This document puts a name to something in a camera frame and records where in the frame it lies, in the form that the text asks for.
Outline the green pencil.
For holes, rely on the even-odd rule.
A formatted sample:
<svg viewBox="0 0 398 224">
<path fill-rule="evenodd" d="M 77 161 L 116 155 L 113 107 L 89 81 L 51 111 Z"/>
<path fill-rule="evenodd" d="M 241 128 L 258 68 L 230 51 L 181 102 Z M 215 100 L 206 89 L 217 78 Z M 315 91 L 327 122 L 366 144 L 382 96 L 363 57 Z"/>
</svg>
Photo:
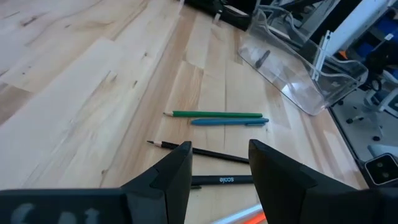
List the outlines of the green pencil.
<svg viewBox="0 0 398 224">
<path fill-rule="evenodd" d="M 166 116 L 181 118 L 261 118 L 261 113 L 232 113 L 217 111 L 171 111 L 163 112 Z"/>
</svg>

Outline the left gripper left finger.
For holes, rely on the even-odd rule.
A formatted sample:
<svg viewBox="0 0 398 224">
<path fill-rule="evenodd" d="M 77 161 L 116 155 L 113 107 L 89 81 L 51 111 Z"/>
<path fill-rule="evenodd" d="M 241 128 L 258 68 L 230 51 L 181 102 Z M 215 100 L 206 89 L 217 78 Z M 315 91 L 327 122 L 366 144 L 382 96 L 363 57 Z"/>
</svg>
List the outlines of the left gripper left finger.
<svg viewBox="0 0 398 224">
<path fill-rule="evenodd" d="M 192 143 L 185 141 L 122 185 L 125 224 L 184 224 L 192 159 Z"/>
</svg>

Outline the white office chair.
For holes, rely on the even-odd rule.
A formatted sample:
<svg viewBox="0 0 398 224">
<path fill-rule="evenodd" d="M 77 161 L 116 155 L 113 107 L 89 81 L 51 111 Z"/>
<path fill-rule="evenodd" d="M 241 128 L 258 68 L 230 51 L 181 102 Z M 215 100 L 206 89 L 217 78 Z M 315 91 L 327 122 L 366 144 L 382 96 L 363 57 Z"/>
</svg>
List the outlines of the white office chair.
<svg viewBox="0 0 398 224">
<path fill-rule="evenodd" d="M 385 83 L 390 83 L 394 86 L 384 98 L 378 100 L 376 98 L 377 93 L 382 91 L 382 86 Z M 383 70 L 380 75 L 373 78 L 370 82 L 370 87 L 364 96 L 363 103 L 358 106 L 359 113 L 356 116 L 348 118 L 347 124 L 352 124 L 355 121 L 362 121 L 364 119 L 370 120 L 377 134 L 372 137 L 373 141 L 380 141 L 384 136 L 383 125 L 378 118 L 378 115 L 387 112 L 390 115 L 398 118 L 398 106 L 395 110 L 389 106 L 395 98 L 398 97 L 398 77 L 393 76 L 388 70 Z"/>
</svg>

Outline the white aluminium profile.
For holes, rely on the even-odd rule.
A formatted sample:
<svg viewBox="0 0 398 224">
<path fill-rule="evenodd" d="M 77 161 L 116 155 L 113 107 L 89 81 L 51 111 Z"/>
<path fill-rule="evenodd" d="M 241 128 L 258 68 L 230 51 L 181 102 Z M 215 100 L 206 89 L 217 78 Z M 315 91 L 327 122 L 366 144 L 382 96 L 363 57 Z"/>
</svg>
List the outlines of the white aluminium profile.
<svg viewBox="0 0 398 224">
<path fill-rule="evenodd" d="M 321 38 L 321 42 L 320 45 L 317 48 L 317 52 L 315 54 L 315 58 L 314 58 L 314 70 L 313 70 L 313 74 L 312 74 L 312 80 L 317 81 L 319 79 L 320 76 L 320 72 L 322 70 L 324 61 L 325 61 L 325 57 L 326 57 L 326 50 L 328 47 L 328 43 L 330 41 L 331 38 L 331 32 L 328 30 L 326 32 L 326 34 Z"/>
</svg>

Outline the orange pencil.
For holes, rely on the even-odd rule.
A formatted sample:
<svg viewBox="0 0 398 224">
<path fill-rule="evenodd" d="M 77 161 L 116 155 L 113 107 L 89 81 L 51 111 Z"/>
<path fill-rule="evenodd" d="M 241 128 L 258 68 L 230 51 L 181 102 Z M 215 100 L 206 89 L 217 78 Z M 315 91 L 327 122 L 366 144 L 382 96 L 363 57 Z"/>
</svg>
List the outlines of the orange pencil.
<svg viewBox="0 0 398 224">
<path fill-rule="evenodd" d="M 239 224 L 266 224 L 264 212 L 252 213 L 239 220 Z"/>
</svg>

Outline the clear plastic bin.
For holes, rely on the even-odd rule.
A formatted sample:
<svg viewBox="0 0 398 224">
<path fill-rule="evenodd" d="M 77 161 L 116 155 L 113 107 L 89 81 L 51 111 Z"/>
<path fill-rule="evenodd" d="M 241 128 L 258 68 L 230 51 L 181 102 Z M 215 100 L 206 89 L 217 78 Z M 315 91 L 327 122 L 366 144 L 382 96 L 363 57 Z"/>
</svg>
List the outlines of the clear plastic bin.
<svg viewBox="0 0 398 224">
<path fill-rule="evenodd" d="M 239 56 L 305 113 L 315 116 L 362 85 L 367 68 L 357 60 L 339 60 L 326 53 L 317 81 L 312 80 L 320 45 L 294 26 L 293 15 L 281 7 L 258 6 L 238 50 Z M 261 68 L 255 62 L 270 54 Z"/>
</svg>

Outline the blue pen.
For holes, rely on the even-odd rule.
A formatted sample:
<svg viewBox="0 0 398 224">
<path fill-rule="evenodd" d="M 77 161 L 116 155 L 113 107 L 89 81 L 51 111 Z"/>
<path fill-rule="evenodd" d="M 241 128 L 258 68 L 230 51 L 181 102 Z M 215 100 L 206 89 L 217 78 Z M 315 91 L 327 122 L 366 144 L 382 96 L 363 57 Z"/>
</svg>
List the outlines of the blue pen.
<svg viewBox="0 0 398 224">
<path fill-rule="evenodd" d="M 194 119 L 192 125 L 196 126 L 222 126 L 222 125 L 244 125 L 263 126 L 268 123 L 267 118 L 209 118 Z"/>
</svg>

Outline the black pencil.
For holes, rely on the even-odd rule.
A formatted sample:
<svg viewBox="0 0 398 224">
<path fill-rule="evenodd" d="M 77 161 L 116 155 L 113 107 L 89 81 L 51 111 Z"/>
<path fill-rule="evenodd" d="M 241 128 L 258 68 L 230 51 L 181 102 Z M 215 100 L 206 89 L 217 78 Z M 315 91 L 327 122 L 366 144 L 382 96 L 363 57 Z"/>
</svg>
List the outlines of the black pencil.
<svg viewBox="0 0 398 224">
<path fill-rule="evenodd" d="M 174 144 L 171 142 L 165 142 L 165 141 L 147 141 L 147 142 L 150 144 L 153 144 L 157 147 L 161 147 L 164 149 L 170 149 L 170 150 L 178 147 L 178 144 Z M 206 156 L 206 157 L 211 157 L 211 158 L 221 159 L 221 160 L 231 161 L 231 162 L 238 162 L 238 163 L 242 163 L 242 164 L 249 164 L 249 159 L 246 159 L 243 157 L 233 156 L 233 155 L 229 155 L 229 154 L 223 154 L 220 152 L 208 151 L 208 150 L 204 150 L 204 149 L 198 149 L 195 147 L 193 147 L 192 150 L 193 150 L 194 154 L 201 155 L 201 156 Z"/>
</svg>

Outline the white slanted post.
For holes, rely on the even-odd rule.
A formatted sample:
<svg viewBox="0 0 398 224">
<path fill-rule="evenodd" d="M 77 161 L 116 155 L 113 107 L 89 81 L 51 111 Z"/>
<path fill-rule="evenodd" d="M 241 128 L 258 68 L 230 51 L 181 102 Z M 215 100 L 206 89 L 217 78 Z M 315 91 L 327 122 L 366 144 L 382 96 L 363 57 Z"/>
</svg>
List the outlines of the white slanted post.
<svg viewBox="0 0 398 224">
<path fill-rule="evenodd" d="M 331 33 L 326 52 L 330 55 L 346 50 L 367 31 L 397 0 L 361 0 Z"/>
</svg>

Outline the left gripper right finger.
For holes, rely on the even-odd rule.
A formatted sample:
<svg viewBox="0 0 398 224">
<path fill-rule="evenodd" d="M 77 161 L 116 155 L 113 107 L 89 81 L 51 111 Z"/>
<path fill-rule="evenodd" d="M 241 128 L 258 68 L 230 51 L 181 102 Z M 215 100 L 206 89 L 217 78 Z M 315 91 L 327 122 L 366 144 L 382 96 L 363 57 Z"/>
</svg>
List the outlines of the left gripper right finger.
<svg viewBox="0 0 398 224">
<path fill-rule="evenodd" d="M 257 139 L 249 165 L 269 224 L 339 224 L 338 197 L 356 189 L 312 169 Z"/>
</svg>

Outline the black pen with scale print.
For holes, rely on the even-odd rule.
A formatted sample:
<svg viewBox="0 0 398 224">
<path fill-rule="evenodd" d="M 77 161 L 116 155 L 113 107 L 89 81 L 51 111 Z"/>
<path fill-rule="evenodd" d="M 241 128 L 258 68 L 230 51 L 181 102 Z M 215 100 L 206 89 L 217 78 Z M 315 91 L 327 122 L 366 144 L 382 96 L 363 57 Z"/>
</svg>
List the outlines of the black pen with scale print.
<svg viewBox="0 0 398 224">
<path fill-rule="evenodd" d="M 252 184 L 251 175 L 194 175 L 191 189 L 201 189 L 202 185 Z"/>
</svg>

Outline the smartphone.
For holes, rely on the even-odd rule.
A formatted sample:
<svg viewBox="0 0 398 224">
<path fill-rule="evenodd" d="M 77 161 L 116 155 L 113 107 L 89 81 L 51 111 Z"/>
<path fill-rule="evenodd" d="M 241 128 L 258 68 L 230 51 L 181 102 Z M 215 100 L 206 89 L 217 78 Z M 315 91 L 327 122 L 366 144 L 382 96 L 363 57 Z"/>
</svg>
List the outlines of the smartphone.
<svg viewBox="0 0 398 224">
<path fill-rule="evenodd" d="M 364 165 L 371 182 L 377 187 L 398 187 L 398 162 L 385 153 L 367 161 Z"/>
</svg>

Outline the blue storage bin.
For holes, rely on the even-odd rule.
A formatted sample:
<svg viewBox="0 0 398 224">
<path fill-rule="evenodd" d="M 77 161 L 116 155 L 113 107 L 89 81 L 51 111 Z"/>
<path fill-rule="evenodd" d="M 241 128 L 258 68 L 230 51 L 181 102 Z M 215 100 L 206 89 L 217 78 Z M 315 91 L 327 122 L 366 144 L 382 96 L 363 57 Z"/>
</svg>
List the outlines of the blue storage bin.
<svg viewBox="0 0 398 224">
<path fill-rule="evenodd" d="M 387 36 L 398 47 L 398 20 L 384 16 L 361 36 L 354 50 L 360 57 L 365 58 Z"/>
</svg>

